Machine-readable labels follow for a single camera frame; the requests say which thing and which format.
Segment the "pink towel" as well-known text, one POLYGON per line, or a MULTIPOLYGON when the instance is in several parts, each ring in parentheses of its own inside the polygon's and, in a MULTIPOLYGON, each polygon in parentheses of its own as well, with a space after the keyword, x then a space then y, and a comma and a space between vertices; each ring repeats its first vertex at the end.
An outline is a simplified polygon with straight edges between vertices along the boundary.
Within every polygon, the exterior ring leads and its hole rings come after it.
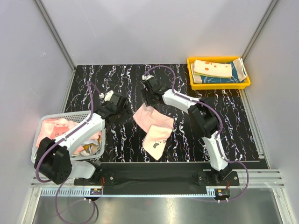
MULTIPOLYGON (((67 120, 64 118, 44 120, 42 122, 39 136, 36 140, 36 147, 39 147, 41 140, 44 139, 45 137, 54 139, 56 137, 61 136, 64 133, 68 132, 69 130, 71 130, 72 128, 74 128, 77 125, 78 125, 77 122, 70 121, 70 120, 67 120)), ((97 132, 93 136, 91 136, 88 140, 97 140, 99 137, 101 137, 101 134, 102 134, 102 131, 97 132)), ((83 151, 82 146, 84 145, 84 143, 77 148, 77 150, 73 154, 74 156, 81 156, 79 153, 81 151, 83 151)))
POLYGON ((161 114, 152 106, 142 104, 134 113, 136 124, 146 133, 142 146, 155 160, 162 155, 168 138, 174 129, 174 119, 161 114))

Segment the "orange white patterned towel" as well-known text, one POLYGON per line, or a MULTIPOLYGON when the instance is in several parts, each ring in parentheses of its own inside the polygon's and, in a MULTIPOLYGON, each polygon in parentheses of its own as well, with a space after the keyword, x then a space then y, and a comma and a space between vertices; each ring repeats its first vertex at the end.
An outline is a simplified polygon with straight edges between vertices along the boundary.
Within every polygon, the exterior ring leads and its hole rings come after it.
POLYGON ((232 65, 225 63, 213 63, 209 61, 195 60, 191 64, 194 74, 218 77, 218 78, 231 78, 232 77, 232 65))

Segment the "teal beige Doraemon towel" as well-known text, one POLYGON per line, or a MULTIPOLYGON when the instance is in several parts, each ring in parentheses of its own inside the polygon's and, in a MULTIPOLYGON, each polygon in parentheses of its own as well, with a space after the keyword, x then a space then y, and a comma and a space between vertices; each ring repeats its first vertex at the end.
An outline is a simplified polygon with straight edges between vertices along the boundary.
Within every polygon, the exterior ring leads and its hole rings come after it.
POLYGON ((191 67, 192 79, 195 84, 236 84, 242 83, 247 78, 248 74, 244 67, 243 59, 237 58, 231 62, 225 63, 232 65, 231 78, 207 77, 194 74, 191 67))

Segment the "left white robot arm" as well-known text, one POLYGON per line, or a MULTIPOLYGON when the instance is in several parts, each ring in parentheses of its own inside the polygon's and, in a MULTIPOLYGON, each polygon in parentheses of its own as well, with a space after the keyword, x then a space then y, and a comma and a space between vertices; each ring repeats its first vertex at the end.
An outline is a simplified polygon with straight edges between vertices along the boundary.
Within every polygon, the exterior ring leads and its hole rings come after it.
POLYGON ((59 137, 41 140, 34 163, 36 179, 41 183, 54 182, 59 185, 69 178, 84 178, 95 185, 101 173, 87 161, 72 160, 73 153, 92 135, 105 128, 123 123, 132 116, 128 99, 113 93, 98 108, 71 130, 59 137))

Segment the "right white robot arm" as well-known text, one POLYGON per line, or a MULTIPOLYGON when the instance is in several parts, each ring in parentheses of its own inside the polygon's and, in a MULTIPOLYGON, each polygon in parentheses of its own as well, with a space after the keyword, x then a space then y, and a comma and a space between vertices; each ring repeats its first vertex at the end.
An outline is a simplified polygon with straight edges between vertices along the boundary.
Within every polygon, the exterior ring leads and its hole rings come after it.
POLYGON ((213 182, 223 185, 229 179, 232 168, 224 153, 220 133, 223 123, 218 113, 205 101, 192 98, 168 87, 163 87, 154 76, 142 76, 142 91, 147 105, 165 104, 175 107, 189 116, 192 130, 205 143, 210 158, 213 182))

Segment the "grey plastic laundry basket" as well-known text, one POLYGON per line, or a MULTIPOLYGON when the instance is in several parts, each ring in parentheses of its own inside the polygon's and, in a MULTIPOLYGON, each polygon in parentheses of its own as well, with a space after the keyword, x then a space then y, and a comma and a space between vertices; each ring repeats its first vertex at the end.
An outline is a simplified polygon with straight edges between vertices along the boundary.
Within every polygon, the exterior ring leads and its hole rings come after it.
POLYGON ((87 159, 97 159, 101 157, 105 150, 105 137, 106 137, 106 130, 105 130, 105 121, 96 113, 93 113, 91 119, 90 111, 82 111, 82 112, 68 112, 68 113, 61 113, 61 114, 52 114, 44 116, 40 119, 39 124, 36 129, 34 144, 32 146, 32 153, 31 153, 31 161, 35 162, 37 157, 37 150, 36 147, 36 140, 39 136, 42 122, 46 119, 67 119, 70 121, 77 122, 78 125, 69 130, 68 132, 62 134, 59 137, 56 137, 56 140, 61 138, 65 138, 71 131, 75 130, 75 128, 79 127, 79 125, 84 124, 82 128, 77 130, 74 134, 66 138, 66 141, 62 142, 61 146, 67 146, 69 152, 71 153, 71 161, 79 161, 79 160, 87 160, 87 159), (79 146, 81 146, 86 140, 88 140, 91 136, 95 133, 102 131, 101 134, 101 149, 94 155, 90 156, 74 156, 74 152, 77 150, 79 146))

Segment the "cream yellow towel in basket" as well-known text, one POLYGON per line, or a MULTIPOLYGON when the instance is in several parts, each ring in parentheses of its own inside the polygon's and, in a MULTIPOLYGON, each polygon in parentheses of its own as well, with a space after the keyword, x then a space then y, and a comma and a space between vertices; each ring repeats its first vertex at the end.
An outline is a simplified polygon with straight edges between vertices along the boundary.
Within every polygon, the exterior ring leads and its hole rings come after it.
POLYGON ((101 149, 101 137, 97 140, 87 140, 82 147, 83 151, 79 153, 81 156, 96 154, 101 149))

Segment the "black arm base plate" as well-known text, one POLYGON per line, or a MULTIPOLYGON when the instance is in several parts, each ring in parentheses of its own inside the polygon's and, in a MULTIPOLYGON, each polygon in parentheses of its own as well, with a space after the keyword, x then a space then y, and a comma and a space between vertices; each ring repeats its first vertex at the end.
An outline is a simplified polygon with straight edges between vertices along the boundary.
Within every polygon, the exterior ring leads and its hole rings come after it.
POLYGON ((90 179, 77 178, 74 184, 116 186, 129 182, 183 182, 204 187, 240 185, 237 172, 230 166, 215 171, 208 162, 102 163, 90 179))

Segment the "aluminium frame rail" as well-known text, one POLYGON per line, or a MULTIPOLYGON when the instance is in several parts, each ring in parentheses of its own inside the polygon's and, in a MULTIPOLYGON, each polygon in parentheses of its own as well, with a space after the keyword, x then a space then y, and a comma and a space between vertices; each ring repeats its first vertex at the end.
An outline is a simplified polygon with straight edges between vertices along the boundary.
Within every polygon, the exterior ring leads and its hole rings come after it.
POLYGON ((42 186, 42 196, 63 197, 190 197, 232 199, 233 189, 283 188, 282 179, 277 172, 263 173, 233 171, 226 180, 216 184, 207 172, 185 175, 183 178, 172 177, 161 180, 133 180, 121 178, 113 173, 105 175, 96 185, 68 181, 62 187, 49 184, 42 186))

